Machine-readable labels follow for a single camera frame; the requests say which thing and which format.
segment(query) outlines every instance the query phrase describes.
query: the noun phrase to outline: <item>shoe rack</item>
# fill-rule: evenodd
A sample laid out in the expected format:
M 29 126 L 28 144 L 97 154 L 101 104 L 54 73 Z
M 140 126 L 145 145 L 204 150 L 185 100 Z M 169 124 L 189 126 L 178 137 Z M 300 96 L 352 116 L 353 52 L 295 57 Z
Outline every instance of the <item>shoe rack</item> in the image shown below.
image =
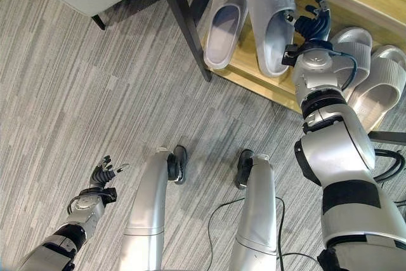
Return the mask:
M 295 0 L 300 15 L 314 0 Z M 406 51 L 406 0 L 328 0 L 332 14 L 331 36 L 349 26 L 367 29 L 374 39 L 374 50 L 383 44 L 393 44 Z M 295 34 L 294 43 L 303 39 Z M 300 112 L 291 81 L 292 67 L 280 77 L 264 76 L 258 67 L 254 34 L 249 15 L 229 66 L 213 71 L 265 98 Z

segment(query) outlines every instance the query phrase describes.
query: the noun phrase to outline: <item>chair leg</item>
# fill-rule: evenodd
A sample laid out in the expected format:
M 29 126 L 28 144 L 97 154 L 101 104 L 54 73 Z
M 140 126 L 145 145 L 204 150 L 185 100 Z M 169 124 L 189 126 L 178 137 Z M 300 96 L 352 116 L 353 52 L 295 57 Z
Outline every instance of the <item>chair leg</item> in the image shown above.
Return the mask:
M 101 30 L 106 29 L 106 25 L 103 23 L 103 20 L 101 20 L 99 15 L 92 16 L 91 19 L 101 28 Z
M 207 69 L 203 61 L 203 48 L 197 33 L 196 25 L 193 20 L 187 0 L 166 0 L 172 13 L 178 22 L 178 25 L 189 45 L 190 51 L 195 58 L 203 78 L 209 82 L 211 80 L 210 70 Z

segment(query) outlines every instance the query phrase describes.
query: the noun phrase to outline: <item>robotic hand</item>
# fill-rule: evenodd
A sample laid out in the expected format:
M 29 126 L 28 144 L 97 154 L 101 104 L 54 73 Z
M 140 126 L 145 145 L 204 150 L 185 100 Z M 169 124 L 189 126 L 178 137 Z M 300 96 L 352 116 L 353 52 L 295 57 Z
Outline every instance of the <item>robotic hand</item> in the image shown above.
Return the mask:
M 395 204 L 374 181 L 375 153 L 356 113 L 342 90 L 357 72 L 356 60 L 333 50 L 327 41 L 330 11 L 307 6 L 314 19 L 287 22 L 305 39 L 288 45 L 282 63 L 294 65 L 292 80 L 303 113 L 305 135 L 294 151 L 303 175 L 323 188 L 322 233 L 326 249 L 318 260 L 324 270 L 404 270 L 406 224 Z M 332 70 L 331 56 L 354 61 L 342 86 Z
M 105 188 L 106 184 L 128 165 L 113 170 L 110 162 L 107 155 L 98 163 L 91 174 L 89 188 L 70 201 L 65 223 L 29 253 L 17 271 L 71 271 L 75 268 L 75 255 L 93 236 L 105 206 L 117 199 L 115 188 Z

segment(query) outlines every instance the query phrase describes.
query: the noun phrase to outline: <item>robot leg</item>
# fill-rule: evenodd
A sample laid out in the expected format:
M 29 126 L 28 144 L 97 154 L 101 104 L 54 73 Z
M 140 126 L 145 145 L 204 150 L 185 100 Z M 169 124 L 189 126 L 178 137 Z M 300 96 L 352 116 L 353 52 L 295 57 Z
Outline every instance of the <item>robot leg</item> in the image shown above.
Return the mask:
M 120 271 L 160 270 L 167 181 L 185 180 L 186 150 L 157 149 L 146 165 L 124 230 Z
M 276 270 L 275 184 L 268 157 L 243 151 L 236 184 L 246 185 L 247 193 L 229 270 Z

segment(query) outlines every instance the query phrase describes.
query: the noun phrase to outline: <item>pair of slippers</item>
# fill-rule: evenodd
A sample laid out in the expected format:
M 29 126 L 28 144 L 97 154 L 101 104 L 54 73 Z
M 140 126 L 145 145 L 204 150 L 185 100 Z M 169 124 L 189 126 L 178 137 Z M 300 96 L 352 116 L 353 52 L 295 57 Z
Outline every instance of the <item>pair of slippers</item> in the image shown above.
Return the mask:
M 387 45 L 371 56 L 372 37 L 358 27 L 338 32 L 330 42 L 334 50 L 349 53 L 357 60 L 357 76 L 343 95 L 369 133 L 402 95 L 406 83 L 406 54 Z M 342 86 L 351 74 L 353 63 L 349 58 L 334 56 L 332 68 Z
M 280 76 L 288 68 L 282 57 L 294 34 L 284 12 L 295 9 L 294 0 L 213 0 L 204 61 L 214 70 L 230 63 L 249 11 L 259 68 L 266 76 Z

